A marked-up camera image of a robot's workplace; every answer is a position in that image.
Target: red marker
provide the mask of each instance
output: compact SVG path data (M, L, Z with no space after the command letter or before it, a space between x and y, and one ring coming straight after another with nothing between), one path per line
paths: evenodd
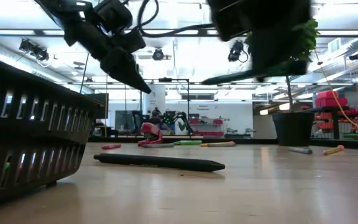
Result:
M118 149L121 147L121 144L116 144L116 145L110 145L110 146L102 146L101 148L103 150L109 150L109 149Z

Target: potted plant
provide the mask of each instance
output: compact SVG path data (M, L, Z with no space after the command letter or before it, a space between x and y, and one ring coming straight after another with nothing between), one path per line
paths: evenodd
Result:
M288 67L291 66L290 64L293 65L298 62L306 63L307 61L311 61L309 56L316 48L316 38L319 34L316 30L317 26L318 22L314 19L310 19L308 22L295 26L292 29L298 31L300 38L298 38L298 42L295 44L290 58L280 65L272 67L268 71L269 76L275 76L277 74L283 75L283 73L291 70L288 69ZM250 48L252 48L252 42L252 34L250 34L246 39L246 44L249 46L249 53L251 53ZM285 74L290 109L286 113L273 114L278 143L281 146L308 146L314 114L294 112L289 75L292 74Z

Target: black basket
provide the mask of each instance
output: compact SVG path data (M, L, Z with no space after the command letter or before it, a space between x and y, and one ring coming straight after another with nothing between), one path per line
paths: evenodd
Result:
M0 62L0 200L74 174L99 107Z

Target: yellow marker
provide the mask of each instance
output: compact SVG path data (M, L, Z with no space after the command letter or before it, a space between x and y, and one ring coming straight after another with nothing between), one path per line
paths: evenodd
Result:
M343 147L342 145L338 145L335 148L324 150L323 154L324 154L324 156L327 156L327 155L330 155L333 153L341 152L343 150L345 150L345 147Z
M219 142L219 143L203 143L200 144L201 147L229 147L229 146L235 146L234 141L229 142Z

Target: black pot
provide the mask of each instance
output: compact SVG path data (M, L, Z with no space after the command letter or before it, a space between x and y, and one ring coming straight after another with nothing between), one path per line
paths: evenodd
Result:
M309 146L314 113L273 114L278 144L281 146Z

